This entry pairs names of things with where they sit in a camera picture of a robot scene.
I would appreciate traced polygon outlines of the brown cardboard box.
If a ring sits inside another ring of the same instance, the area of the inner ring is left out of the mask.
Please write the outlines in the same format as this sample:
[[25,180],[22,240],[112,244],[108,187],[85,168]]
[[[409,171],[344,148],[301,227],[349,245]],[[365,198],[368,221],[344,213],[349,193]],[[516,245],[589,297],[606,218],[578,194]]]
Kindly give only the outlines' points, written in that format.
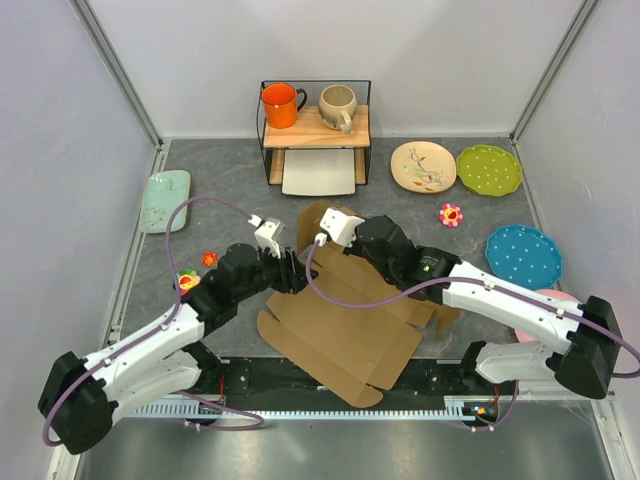
[[422,341],[429,322],[442,335],[459,310],[402,298],[364,259],[335,244],[317,249],[312,286],[274,293],[257,316],[261,337],[319,383],[357,408],[372,407],[391,389]]

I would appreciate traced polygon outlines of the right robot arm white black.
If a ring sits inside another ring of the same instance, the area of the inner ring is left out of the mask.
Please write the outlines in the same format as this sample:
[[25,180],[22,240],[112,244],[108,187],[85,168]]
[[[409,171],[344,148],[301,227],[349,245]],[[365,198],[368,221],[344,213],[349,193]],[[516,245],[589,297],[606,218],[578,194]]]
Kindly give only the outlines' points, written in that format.
[[620,351],[620,329],[608,301],[558,300],[519,287],[452,253],[414,244],[387,216],[356,226],[353,240],[355,254],[409,298],[471,311],[534,338],[532,346],[473,343],[457,371],[465,391],[554,379],[583,397],[606,397]]

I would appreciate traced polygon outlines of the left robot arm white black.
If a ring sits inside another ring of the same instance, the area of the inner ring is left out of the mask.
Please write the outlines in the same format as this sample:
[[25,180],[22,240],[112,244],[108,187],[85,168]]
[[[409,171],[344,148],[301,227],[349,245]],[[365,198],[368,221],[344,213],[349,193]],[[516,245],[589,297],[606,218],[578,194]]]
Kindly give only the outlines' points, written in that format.
[[272,254],[232,245],[145,327],[84,357],[68,351],[54,361],[37,403],[45,420],[43,442],[80,454],[141,406],[190,388],[211,392],[220,371],[203,338],[232,320],[241,302],[265,290],[298,294],[316,276],[290,248]]

